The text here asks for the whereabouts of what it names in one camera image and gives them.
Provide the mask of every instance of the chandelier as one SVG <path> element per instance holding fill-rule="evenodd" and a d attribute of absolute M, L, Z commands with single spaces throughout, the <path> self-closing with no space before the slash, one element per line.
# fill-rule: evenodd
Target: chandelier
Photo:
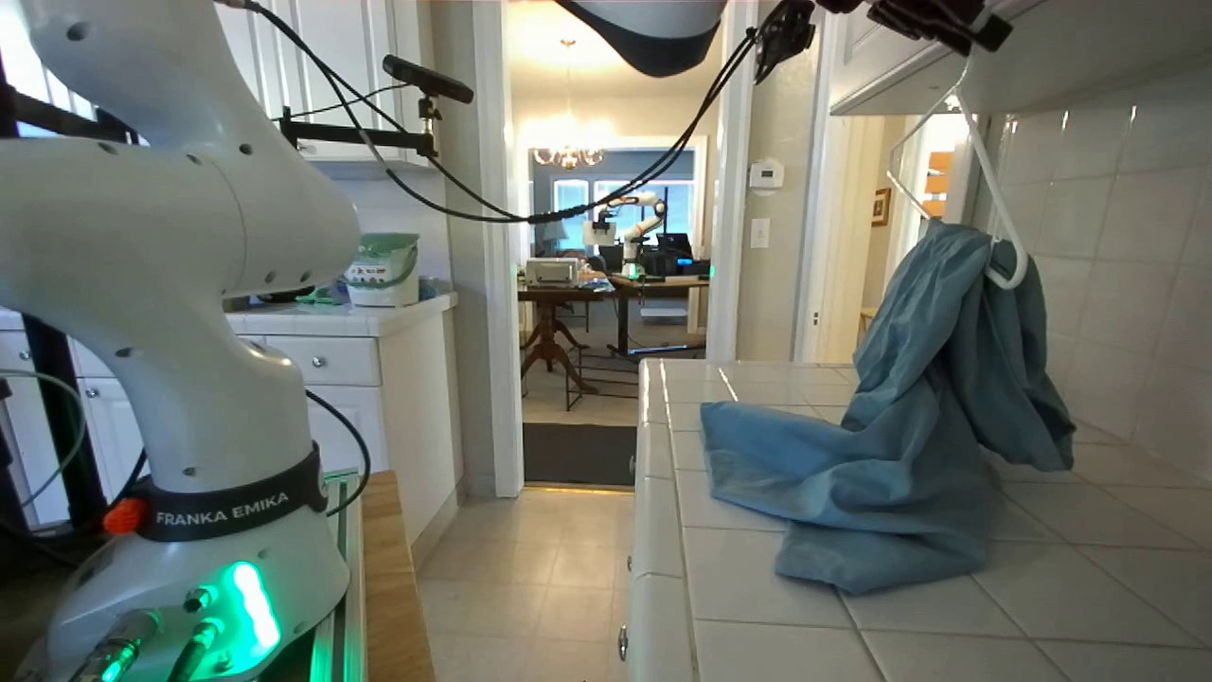
<path fill-rule="evenodd" d="M 576 119 L 571 92 L 570 92 L 570 64 L 571 64 L 576 38 L 562 38 L 562 48 L 565 48 L 565 61 L 562 61 L 565 114 L 538 124 L 542 143 L 530 143 L 530 158 L 538 165 L 600 165 L 601 164 L 600 141 L 605 138 L 605 124 Z"/>

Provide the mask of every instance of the table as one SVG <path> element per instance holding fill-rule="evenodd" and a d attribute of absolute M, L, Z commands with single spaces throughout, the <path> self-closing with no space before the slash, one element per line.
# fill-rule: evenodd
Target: table
<path fill-rule="evenodd" d="M 618 356 L 659 356 L 659 351 L 687 351 L 688 346 L 659 346 L 659 347 L 634 347 L 634 299 L 659 299 L 659 294 L 687 294 L 688 289 L 710 289 L 710 279 L 625 279 L 611 278 L 618 299 Z"/>
<path fill-rule="evenodd" d="M 562 323 L 562 308 L 570 303 L 594 303 L 601 294 L 614 294 L 614 289 L 520 289 L 520 299 L 533 303 L 533 331 L 524 340 L 524 374 L 530 373 L 533 359 L 542 359 L 549 373 L 554 365 L 565 369 L 565 378 L 580 395 L 594 395 L 594 386 L 580 374 L 580 369 L 570 359 L 565 346 L 558 336 L 570 336 L 571 347 L 585 347 L 570 326 Z"/>

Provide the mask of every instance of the ceiling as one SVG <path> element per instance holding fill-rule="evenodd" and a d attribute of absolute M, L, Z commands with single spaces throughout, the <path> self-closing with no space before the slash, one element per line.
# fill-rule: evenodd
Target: ceiling
<path fill-rule="evenodd" d="M 504 54 L 514 98 L 547 95 L 703 95 L 720 68 L 720 35 L 713 54 L 666 81 L 634 73 L 594 32 L 554 0 L 513 0 L 504 8 Z"/>

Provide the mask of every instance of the towel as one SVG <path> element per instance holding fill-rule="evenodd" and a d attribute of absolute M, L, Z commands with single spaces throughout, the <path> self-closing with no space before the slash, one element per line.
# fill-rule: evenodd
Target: towel
<path fill-rule="evenodd" d="M 975 227 L 927 227 L 855 351 L 840 424 L 701 407 L 713 496 L 792 523 L 778 575 L 869 594 L 975 573 L 999 503 L 985 452 L 1073 466 L 1039 268 L 1004 292 L 989 265 L 1008 273 L 1015 254 Z"/>

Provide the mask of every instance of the light switch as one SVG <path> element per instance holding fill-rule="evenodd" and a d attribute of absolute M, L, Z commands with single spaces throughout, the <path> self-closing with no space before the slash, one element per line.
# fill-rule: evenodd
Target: light switch
<path fill-rule="evenodd" d="M 749 250 L 770 250 L 770 220 L 749 220 Z"/>

